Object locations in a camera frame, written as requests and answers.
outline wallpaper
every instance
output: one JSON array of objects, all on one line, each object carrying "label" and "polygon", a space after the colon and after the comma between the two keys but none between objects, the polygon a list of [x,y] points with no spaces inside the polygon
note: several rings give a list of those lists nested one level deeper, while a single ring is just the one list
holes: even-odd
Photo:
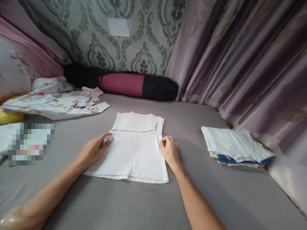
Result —
[{"label": "wallpaper", "polygon": [[[165,75],[189,0],[21,0],[37,27],[75,62]],[[128,19],[130,37],[111,36],[106,17]]]}]

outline bed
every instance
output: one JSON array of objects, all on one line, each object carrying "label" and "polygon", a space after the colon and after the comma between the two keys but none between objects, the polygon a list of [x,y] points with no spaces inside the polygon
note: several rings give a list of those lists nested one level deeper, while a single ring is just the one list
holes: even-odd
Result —
[{"label": "bed", "polygon": [[[32,166],[0,165],[0,216],[54,179],[90,139],[108,132],[118,112],[152,113],[165,118],[163,135],[178,142],[187,172],[228,230],[307,229],[307,222],[263,168],[228,167],[209,156],[201,126],[228,128],[211,107],[157,102],[104,94],[111,105],[100,114],[52,121],[32,116],[29,123],[55,123],[50,154]],[[81,175],[43,229],[191,229],[179,186],[167,166],[169,183],[146,184]]]}]

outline green damask wallpaper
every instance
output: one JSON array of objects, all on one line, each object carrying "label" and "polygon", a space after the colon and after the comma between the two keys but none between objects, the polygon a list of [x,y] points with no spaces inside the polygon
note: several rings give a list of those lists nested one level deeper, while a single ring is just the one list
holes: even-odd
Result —
[{"label": "green damask wallpaper", "polygon": [[[189,0],[21,0],[38,28],[85,65],[165,75]],[[111,36],[106,17],[129,20]]]}]

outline forearm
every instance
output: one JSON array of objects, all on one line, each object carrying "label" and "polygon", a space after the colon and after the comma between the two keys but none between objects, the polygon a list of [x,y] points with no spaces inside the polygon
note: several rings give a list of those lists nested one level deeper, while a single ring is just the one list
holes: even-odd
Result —
[{"label": "forearm", "polygon": [[222,222],[182,165],[174,170],[193,230],[225,230]]},{"label": "forearm", "polygon": [[68,165],[52,182],[21,206],[14,213],[14,216],[31,218],[50,214],[83,171],[84,168],[77,166],[75,163]]}]

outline hand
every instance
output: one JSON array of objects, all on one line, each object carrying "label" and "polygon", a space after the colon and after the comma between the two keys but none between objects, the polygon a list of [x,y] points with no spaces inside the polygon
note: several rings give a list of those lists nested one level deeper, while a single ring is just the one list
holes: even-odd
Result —
[{"label": "hand", "polygon": [[81,149],[74,163],[84,170],[94,164],[109,146],[111,140],[105,142],[105,138],[111,135],[111,133],[105,133],[87,142]]},{"label": "hand", "polygon": [[160,150],[165,161],[169,164],[173,171],[182,167],[182,163],[179,158],[178,144],[174,141],[172,136],[165,136],[160,141]]}]

